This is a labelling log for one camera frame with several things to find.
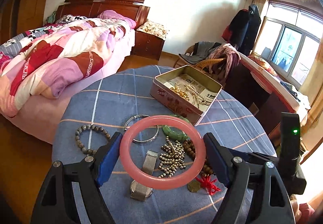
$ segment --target silver screw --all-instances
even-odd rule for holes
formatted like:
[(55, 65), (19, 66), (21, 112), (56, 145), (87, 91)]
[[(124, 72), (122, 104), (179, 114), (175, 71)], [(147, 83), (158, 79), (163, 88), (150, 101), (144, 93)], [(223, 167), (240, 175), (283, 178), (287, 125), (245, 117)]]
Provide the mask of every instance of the silver screw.
[(61, 164), (61, 162), (60, 162), (60, 161), (55, 161), (55, 162), (53, 163), (53, 166), (54, 166), (54, 167), (59, 167), (59, 166), (60, 166), (60, 164)]
[(274, 164), (271, 161), (266, 162), (266, 166), (270, 169), (274, 167)]
[(86, 162), (92, 162), (94, 160), (94, 157), (92, 157), (92, 156), (87, 156), (86, 158), (85, 158), (85, 161)]
[(240, 158), (239, 156), (235, 156), (235, 157), (233, 158), (233, 161), (234, 161), (235, 163), (241, 163), (241, 162), (242, 162), (242, 158)]

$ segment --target green bracelet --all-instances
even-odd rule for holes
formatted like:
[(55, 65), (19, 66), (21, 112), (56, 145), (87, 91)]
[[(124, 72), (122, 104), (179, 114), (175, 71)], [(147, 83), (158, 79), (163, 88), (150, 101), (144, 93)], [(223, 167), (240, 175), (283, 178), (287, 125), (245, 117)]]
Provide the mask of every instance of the green bracelet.
[[(187, 123), (190, 123), (187, 118), (182, 117), (181, 115), (171, 115), (177, 118), (180, 118), (184, 120)], [(171, 130), (171, 128), (167, 125), (162, 126), (163, 132), (166, 136), (169, 136), (171, 139), (178, 140), (180, 142), (183, 142), (184, 140), (188, 139), (188, 135), (186, 135), (183, 131), (182, 133), (177, 133), (174, 130)]]

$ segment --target orange cushion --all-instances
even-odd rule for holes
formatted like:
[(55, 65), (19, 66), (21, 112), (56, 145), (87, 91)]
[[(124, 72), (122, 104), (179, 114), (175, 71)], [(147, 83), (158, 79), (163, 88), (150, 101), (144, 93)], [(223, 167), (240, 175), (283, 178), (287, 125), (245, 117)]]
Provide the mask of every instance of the orange cushion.
[(257, 65), (259, 65), (263, 69), (265, 69), (269, 74), (271, 74), (273, 76), (279, 76), (279, 75), (277, 75), (275, 70), (272, 68), (272, 66), (266, 60), (262, 59), (261, 57), (249, 55), (248, 58), (250, 58)]

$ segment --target bed headboard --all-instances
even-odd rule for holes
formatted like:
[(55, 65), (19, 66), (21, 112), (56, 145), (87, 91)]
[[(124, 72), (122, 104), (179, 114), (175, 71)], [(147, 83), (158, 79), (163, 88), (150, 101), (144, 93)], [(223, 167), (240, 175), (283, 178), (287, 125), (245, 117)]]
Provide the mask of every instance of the bed headboard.
[(145, 0), (65, 0), (56, 12), (55, 21), (64, 15), (81, 15), (95, 18), (105, 10), (114, 10), (118, 14), (136, 21), (139, 27), (147, 21), (150, 7), (142, 5)]

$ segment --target wicker chair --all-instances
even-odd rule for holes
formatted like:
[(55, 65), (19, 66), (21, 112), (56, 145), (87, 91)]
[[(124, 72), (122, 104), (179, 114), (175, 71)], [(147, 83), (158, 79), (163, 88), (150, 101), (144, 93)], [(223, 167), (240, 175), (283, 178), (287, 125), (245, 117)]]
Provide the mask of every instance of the wicker chair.
[[(190, 46), (185, 54), (189, 54), (191, 55), (193, 53), (193, 50), (194, 50), (194, 45)], [(207, 74), (207, 75), (210, 75), (210, 73), (204, 71), (203, 69), (207, 66), (209, 66), (210, 64), (219, 64), (219, 63), (222, 63), (226, 60), (226, 58), (218, 58), (218, 59), (206, 59), (206, 60), (203, 60), (199, 63), (197, 63), (196, 65), (192, 65), (191, 63), (188, 63), (183, 57), (179, 56), (177, 61), (175, 62), (174, 66), (183, 66), (183, 65), (190, 65), (190, 66), (193, 66), (194, 68), (198, 69), (199, 71)]]

